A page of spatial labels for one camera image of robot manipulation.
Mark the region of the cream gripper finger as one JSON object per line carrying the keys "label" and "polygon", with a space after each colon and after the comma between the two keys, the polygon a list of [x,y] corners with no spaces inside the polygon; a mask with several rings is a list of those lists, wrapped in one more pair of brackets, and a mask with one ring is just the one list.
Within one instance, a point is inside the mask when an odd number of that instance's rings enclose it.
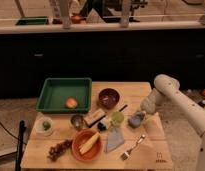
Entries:
{"label": "cream gripper finger", "polygon": [[146,116],[145,116],[145,124],[147,124],[149,121],[152,121],[155,116],[156,116],[156,113],[154,113],[154,114],[146,114]]}

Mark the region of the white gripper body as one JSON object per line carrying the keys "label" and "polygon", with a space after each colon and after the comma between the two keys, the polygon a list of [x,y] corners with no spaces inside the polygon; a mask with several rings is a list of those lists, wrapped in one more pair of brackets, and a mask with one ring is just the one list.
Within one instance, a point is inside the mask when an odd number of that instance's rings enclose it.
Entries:
{"label": "white gripper body", "polygon": [[154,114],[156,108],[162,103],[163,99],[164,95],[154,88],[151,93],[142,100],[140,108],[148,114]]}

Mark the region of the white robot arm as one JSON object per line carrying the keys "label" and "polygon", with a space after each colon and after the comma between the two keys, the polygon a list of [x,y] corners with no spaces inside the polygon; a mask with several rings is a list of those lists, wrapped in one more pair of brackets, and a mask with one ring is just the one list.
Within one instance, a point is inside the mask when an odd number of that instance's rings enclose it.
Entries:
{"label": "white robot arm", "polygon": [[180,90],[180,83],[177,79],[165,74],[159,74],[154,79],[154,88],[140,104],[140,108],[148,114],[156,112],[164,97],[167,97],[173,104],[178,106],[185,117],[202,139],[199,150],[196,171],[205,171],[205,109],[183,94]]}

